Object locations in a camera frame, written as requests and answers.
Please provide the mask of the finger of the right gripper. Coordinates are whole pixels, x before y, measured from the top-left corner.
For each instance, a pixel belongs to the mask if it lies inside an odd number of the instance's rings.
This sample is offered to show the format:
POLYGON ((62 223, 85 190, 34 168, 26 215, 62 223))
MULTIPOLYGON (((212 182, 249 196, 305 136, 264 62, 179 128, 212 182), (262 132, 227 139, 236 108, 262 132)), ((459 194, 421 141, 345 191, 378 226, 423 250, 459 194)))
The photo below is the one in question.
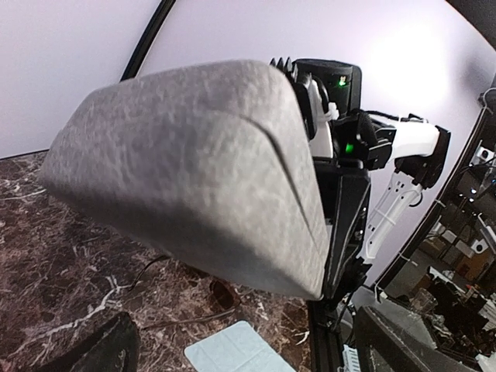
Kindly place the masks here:
POLYGON ((371 267, 359 257, 367 224, 370 174, 359 160, 314 157, 313 164, 325 222, 330 226, 322 299, 339 301, 364 283, 371 267))

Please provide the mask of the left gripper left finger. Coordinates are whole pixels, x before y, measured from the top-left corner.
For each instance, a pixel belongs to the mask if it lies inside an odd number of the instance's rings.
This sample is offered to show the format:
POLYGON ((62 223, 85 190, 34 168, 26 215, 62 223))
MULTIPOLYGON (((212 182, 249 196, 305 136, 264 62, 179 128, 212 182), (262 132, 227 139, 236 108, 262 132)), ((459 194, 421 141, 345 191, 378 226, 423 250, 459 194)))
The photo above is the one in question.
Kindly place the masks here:
POLYGON ((137 371, 140 335, 127 312, 120 312, 61 357, 58 371, 137 371))

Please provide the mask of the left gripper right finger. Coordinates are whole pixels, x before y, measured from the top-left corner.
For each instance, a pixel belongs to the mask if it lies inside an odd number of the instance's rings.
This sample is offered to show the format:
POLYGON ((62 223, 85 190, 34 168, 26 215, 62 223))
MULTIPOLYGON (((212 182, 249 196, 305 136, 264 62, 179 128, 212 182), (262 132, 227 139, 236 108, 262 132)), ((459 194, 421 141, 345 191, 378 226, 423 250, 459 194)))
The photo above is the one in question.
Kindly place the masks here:
POLYGON ((354 321, 362 371, 472 371, 473 368, 418 341, 402 327, 369 306, 354 321))

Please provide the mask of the blue cleaning cloth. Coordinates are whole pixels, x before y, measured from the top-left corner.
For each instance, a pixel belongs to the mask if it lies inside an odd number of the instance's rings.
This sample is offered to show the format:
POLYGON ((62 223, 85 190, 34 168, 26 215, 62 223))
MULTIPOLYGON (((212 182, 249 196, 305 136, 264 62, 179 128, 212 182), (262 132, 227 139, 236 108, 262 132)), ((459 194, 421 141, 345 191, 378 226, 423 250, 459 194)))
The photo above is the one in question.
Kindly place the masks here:
POLYGON ((184 355, 196 371, 294 370, 246 321, 239 321, 186 347, 184 355))

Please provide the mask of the light grey glasses case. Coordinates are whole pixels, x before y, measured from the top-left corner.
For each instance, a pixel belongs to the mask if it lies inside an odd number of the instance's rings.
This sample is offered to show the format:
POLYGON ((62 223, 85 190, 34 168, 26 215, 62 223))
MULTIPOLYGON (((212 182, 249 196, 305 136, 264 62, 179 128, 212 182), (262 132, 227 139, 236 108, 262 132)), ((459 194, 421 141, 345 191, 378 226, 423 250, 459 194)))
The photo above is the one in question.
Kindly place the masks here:
POLYGON ((312 156, 295 93, 268 64, 181 67, 93 91, 39 180, 190 267, 322 297, 329 237, 312 156))

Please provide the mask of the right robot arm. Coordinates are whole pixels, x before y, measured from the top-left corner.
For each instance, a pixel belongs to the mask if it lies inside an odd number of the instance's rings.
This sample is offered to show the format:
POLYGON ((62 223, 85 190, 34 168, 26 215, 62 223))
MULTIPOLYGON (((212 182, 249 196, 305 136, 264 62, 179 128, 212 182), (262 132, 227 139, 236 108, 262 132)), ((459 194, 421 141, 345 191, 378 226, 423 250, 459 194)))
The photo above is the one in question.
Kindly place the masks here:
POLYGON ((296 94, 331 227, 323 295, 338 302, 367 277, 403 211, 439 180, 450 132, 416 115, 361 107, 362 71, 322 59, 280 59, 296 94))

